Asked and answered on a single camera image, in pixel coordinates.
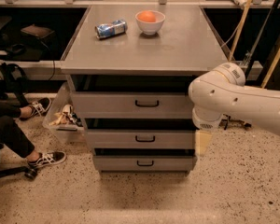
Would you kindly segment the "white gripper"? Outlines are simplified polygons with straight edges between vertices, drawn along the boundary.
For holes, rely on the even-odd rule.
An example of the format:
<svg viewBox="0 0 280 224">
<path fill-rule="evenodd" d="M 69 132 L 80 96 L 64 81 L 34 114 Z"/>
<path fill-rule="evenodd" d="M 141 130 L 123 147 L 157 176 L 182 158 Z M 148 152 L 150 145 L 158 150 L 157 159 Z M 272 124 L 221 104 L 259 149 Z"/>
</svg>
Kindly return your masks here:
<svg viewBox="0 0 280 224">
<path fill-rule="evenodd" d="M 208 110 L 199 106 L 192 109 L 192 120 L 194 125 L 200 129 L 195 133 L 195 150 L 198 156 L 204 156 L 212 139 L 208 131 L 216 129 L 223 115 L 219 112 Z"/>
</svg>

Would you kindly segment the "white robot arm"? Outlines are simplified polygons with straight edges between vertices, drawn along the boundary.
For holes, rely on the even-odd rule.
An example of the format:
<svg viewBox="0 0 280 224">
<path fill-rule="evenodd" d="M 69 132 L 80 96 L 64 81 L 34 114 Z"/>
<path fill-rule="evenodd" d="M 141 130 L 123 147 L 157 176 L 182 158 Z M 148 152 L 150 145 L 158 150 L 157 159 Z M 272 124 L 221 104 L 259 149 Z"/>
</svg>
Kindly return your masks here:
<svg viewBox="0 0 280 224">
<path fill-rule="evenodd" d="M 211 132 L 224 116 L 254 124 L 280 136 L 280 91 L 247 86 L 245 73 L 235 63 L 223 63 L 189 85 L 196 154 L 203 156 Z"/>
</svg>

